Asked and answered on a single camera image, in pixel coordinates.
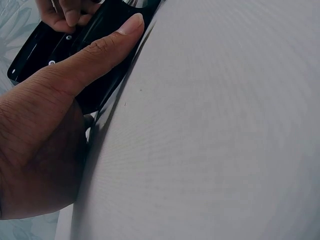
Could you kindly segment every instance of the white surface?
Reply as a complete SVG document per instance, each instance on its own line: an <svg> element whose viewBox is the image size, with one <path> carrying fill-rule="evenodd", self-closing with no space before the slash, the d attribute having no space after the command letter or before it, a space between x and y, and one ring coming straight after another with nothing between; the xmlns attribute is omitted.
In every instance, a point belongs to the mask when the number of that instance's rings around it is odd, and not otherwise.
<svg viewBox="0 0 320 240"><path fill-rule="evenodd" d="M319 239L319 10L167 0L98 123L70 238Z"/></svg>

